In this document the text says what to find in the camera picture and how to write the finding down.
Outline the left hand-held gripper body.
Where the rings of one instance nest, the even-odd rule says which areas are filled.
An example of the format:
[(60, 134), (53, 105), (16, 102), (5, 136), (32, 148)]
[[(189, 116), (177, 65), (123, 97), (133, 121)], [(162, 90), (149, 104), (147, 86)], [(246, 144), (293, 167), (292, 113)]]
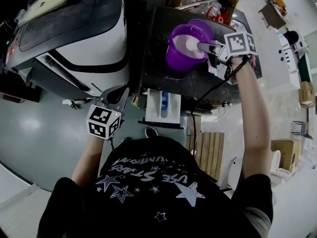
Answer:
[(90, 135), (109, 140), (120, 128), (122, 116), (121, 110), (91, 104), (86, 117), (87, 130)]

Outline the white plastic spoon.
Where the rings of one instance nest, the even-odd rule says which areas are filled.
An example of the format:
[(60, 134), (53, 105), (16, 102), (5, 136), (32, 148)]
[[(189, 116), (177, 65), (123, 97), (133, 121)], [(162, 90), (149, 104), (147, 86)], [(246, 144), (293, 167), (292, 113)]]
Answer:
[(205, 45), (208, 46), (209, 43), (199, 42), (199, 40), (194, 38), (187, 39), (185, 42), (186, 48), (190, 51), (203, 50)]

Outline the white detergent drawer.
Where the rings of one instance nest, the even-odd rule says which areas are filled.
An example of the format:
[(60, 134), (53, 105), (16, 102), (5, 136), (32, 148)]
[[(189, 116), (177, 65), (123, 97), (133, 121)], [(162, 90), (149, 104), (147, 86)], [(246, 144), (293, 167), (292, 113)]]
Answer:
[(180, 129), (181, 95), (148, 89), (146, 114), (138, 123), (168, 129)]

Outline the white powder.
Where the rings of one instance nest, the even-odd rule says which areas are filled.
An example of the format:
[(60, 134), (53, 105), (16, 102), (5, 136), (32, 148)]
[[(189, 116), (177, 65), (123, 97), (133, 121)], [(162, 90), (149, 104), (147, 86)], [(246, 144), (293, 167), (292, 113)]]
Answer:
[(201, 51), (201, 50), (190, 51), (186, 48), (185, 42), (187, 39), (190, 39), (190, 38), (197, 39), (191, 35), (185, 35), (185, 34), (175, 36), (173, 38), (173, 42), (174, 42), (176, 49), (178, 51), (180, 51), (182, 54), (184, 54), (185, 56), (193, 58), (193, 59), (204, 58), (205, 57), (204, 51)]

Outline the person's left forearm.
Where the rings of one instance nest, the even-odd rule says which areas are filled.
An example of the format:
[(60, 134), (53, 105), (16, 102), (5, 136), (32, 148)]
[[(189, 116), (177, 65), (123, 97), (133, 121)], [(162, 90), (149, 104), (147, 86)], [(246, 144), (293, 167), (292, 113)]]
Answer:
[(86, 187), (98, 176), (104, 140), (89, 136), (85, 149), (74, 169), (71, 179), (79, 186)]

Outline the purple bucket lid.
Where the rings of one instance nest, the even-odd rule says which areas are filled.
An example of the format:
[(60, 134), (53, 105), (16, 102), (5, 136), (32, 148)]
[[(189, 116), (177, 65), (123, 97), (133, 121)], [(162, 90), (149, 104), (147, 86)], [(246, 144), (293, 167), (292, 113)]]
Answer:
[(212, 27), (207, 24), (205, 21), (201, 19), (191, 19), (188, 24), (194, 25), (198, 28), (200, 28), (207, 36), (208, 38), (213, 41), (214, 40), (214, 30)]

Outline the red plastic piece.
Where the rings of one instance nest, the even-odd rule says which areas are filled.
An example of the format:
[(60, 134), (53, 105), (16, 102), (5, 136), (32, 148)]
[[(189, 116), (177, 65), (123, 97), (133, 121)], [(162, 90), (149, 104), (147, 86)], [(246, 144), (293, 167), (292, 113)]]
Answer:
[(228, 12), (226, 9), (210, 7), (206, 13), (206, 18), (216, 21), (221, 24), (230, 25)]

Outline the purple plastic bucket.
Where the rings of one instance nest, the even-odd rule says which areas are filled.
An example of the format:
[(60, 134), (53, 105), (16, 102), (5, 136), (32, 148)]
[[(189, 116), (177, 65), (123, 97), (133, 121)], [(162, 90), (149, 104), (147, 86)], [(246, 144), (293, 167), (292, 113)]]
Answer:
[(165, 60), (172, 69), (180, 72), (186, 72), (191, 70), (193, 67), (208, 61), (210, 58), (208, 53), (205, 53), (204, 58), (193, 59), (178, 51), (174, 45), (173, 38), (182, 34), (191, 35), (197, 38), (200, 42), (204, 43), (210, 43), (211, 40), (200, 28), (191, 24), (180, 24), (172, 30), (168, 37), (168, 47)]

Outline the white and black machine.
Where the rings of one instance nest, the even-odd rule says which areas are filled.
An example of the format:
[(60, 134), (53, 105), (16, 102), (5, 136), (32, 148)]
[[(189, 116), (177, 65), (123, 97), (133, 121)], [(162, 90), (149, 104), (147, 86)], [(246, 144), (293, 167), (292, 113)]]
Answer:
[(4, 68), (62, 98), (99, 97), (129, 81), (124, 0), (68, 0), (16, 26)]

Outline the black washing machine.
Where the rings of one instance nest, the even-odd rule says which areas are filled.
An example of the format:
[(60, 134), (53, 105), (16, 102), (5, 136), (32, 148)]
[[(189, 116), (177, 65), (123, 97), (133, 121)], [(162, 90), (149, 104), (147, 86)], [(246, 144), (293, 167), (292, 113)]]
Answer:
[(203, 62), (188, 72), (178, 72), (166, 63), (168, 37), (172, 30), (192, 19), (200, 19), (215, 32), (215, 39), (224, 42), (224, 34), (232, 33), (230, 27), (205, 19), (197, 14), (180, 11), (171, 7), (157, 6), (150, 18), (145, 44), (140, 88), (166, 91), (186, 98), (201, 98), (210, 88), (222, 82), (209, 73), (207, 62)]

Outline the printed cardboard box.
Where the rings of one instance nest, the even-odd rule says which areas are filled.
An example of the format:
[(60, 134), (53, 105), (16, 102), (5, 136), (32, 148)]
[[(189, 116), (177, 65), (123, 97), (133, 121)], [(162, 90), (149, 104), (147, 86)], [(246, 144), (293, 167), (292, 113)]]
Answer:
[(314, 86), (311, 82), (303, 81), (300, 83), (299, 103), (306, 108), (316, 106)]

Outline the black metal stool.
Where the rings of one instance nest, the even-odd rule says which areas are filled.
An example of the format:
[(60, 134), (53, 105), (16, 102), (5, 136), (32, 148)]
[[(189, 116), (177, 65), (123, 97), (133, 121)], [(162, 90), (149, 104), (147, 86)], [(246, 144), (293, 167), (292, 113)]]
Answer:
[(308, 123), (304, 121), (292, 121), (291, 134), (309, 138)]

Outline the black star print t-shirt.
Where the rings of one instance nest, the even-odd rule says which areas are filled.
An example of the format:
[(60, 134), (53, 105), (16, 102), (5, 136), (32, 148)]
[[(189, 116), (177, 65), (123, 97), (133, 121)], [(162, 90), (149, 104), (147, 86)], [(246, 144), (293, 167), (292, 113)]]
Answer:
[(121, 143), (86, 188), (57, 181), (38, 238), (264, 238), (273, 220), (269, 177), (242, 181), (232, 197), (180, 143)]

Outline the small cardboard box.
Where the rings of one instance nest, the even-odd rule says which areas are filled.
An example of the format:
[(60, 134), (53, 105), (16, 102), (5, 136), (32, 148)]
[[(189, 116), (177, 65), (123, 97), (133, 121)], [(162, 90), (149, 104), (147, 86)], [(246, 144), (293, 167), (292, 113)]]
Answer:
[(271, 150), (281, 153), (279, 167), (290, 172), (298, 165), (301, 148), (302, 141), (297, 138), (271, 141)]

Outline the white round container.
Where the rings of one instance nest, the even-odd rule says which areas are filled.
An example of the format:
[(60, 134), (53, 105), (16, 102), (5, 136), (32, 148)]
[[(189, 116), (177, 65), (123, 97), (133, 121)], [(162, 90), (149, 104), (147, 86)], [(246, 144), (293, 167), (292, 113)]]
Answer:
[(228, 186), (235, 191), (237, 185), (244, 180), (243, 173), (242, 173), (242, 157), (236, 157), (229, 169), (228, 173)]
[(274, 151), (273, 158), (271, 162), (271, 169), (270, 169), (270, 180), (274, 186), (280, 185), (286, 181), (288, 181), (291, 177), (291, 172), (280, 168), (280, 161), (281, 161), (281, 152), (279, 150)]

